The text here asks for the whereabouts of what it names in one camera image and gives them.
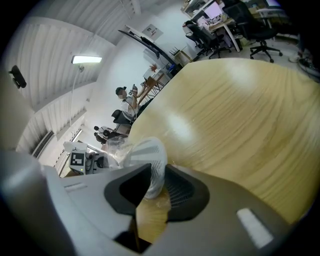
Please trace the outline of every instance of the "ceiling light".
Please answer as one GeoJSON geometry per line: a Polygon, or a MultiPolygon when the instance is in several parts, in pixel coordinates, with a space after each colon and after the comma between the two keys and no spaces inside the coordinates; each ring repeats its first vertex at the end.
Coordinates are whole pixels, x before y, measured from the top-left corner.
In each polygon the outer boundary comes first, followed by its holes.
{"type": "Polygon", "coordinates": [[[94,56],[77,56],[74,55],[72,57],[71,63],[72,64],[79,64],[79,63],[100,63],[102,57],[94,57],[94,56]]]}

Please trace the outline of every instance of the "wall sign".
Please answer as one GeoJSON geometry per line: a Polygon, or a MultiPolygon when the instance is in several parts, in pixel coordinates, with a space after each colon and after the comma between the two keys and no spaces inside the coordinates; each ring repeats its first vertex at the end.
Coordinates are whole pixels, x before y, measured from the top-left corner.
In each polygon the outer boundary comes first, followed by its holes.
{"type": "Polygon", "coordinates": [[[151,38],[154,41],[157,40],[163,34],[163,32],[160,29],[158,29],[157,27],[155,27],[152,24],[147,26],[142,31],[142,33],[144,33],[147,37],[151,38]]]}

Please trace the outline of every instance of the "black cap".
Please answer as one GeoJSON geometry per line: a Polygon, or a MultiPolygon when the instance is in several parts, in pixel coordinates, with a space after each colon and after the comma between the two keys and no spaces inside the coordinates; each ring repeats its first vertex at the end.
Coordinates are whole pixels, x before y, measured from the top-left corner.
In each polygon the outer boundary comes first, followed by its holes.
{"type": "Polygon", "coordinates": [[[121,90],[125,90],[125,89],[127,89],[127,87],[118,87],[117,89],[115,89],[115,94],[116,94],[116,95],[119,95],[119,92],[120,92],[121,90]]]}

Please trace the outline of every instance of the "ceiling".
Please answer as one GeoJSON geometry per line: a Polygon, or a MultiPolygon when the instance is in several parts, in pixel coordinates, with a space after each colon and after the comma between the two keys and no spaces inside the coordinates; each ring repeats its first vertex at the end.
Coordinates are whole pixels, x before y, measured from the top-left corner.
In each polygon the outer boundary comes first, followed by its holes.
{"type": "Polygon", "coordinates": [[[101,71],[135,15],[165,0],[43,0],[16,31],[3,55],[6,70],[17,65],[27,86],[20,89],[34,109],[17,150],[32,153],[44,135],[66,130],[84,115],[101,71]],[[73,55],[101,56],[78,73],[73,55]],[[71,91],[75,81],[71,109],[71,91]]]}

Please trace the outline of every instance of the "person wearing black cap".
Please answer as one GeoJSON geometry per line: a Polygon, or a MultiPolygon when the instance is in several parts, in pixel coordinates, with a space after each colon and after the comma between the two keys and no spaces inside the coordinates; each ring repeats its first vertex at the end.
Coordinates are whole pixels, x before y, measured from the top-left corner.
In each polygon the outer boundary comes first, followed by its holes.
{"type": "Polygon", "coordinates": [[[119,99],[122,100],[121,109],[126,119],[132,121],[135,118],[137,118],[151,102],[152,99],[149,100],[143,106],[139,106],[138,104],[138,98],[141,97],[141,95],[144,93],[146,87],[147,85],[146,83],[144,83],[143,89],[141,90],[141,92],[138,93],[138,88],[135,85],[133,85],[131,96],[127,95],[127,87],[118,87],[115,90],[115,94],[119,97],[119,99]]]}

